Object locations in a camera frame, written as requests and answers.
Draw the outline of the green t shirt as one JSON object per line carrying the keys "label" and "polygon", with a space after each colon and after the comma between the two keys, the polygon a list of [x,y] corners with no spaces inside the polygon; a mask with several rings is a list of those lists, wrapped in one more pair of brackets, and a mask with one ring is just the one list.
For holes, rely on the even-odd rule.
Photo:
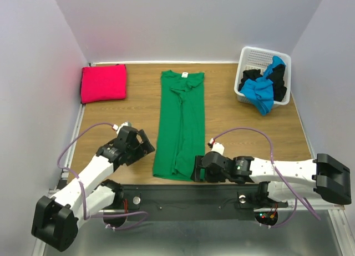
{"label": "green t shirt", "polygon": [[161,73],[161,102],[153,176],[190,181],[205,153],[205,73]]}

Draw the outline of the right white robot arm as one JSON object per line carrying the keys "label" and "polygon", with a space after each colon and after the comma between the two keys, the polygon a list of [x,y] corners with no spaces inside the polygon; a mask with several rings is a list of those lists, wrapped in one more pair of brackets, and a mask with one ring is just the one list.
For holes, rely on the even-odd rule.
{"label": "right white robot arm", "polygon": [[338,205],[352,202],[350,170],[328,154],[298,162],[271,162],[252,156],[230,159],[211,151],[195,157],[191,180],[250,187],[250,191],[238,191],[241,209],[286,207],[289,199],[322,199]]}

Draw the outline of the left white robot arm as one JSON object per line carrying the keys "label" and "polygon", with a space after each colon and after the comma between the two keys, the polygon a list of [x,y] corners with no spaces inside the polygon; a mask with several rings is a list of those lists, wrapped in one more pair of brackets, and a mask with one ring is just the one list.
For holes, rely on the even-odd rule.
{"label": "left white robot arm", "polygon": [[79,229],[92,218],[126,219],[146,211],[130,212],[123,187],[108,179],[122,165],[131,165],[154,152],[144,130],[129,122],[112,125],[116,137],[99,147],[88,165],[63,189],[37,201],[31,234],[63,252],[74,242]]}

